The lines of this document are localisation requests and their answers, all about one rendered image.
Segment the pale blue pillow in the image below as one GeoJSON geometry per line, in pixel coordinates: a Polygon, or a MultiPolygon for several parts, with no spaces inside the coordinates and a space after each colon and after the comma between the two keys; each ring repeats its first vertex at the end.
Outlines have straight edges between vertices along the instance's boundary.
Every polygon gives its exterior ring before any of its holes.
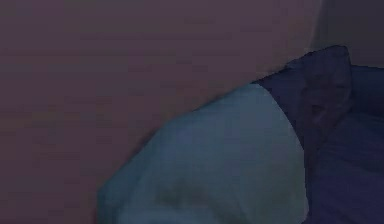
{"type": "Polygon", "coordinates": [[[302,224],[304,153],[258,84],[162,126],[99,190],[97,224],[302,224]]]}

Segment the dark blue pillow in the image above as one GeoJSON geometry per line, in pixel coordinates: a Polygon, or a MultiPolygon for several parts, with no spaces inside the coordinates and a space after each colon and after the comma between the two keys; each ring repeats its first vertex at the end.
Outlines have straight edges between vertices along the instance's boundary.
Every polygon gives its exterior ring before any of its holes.
{"type": "Polygon", "coordinates": [[[307,53],[257,83],[286,114],[308,161],[315,159],[331,129],[352,107],[351,63],[344,46],[307,53]]]}

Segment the dark blue bed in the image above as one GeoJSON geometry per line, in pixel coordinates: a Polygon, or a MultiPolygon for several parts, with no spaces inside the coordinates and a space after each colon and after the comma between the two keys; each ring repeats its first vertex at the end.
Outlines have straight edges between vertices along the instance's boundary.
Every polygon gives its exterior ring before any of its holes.
{"type": "Polygon", "coordinates": [[[353,66],[354,106],[320,148],[303,224],[384,224],[384,68],[353,66]]]}

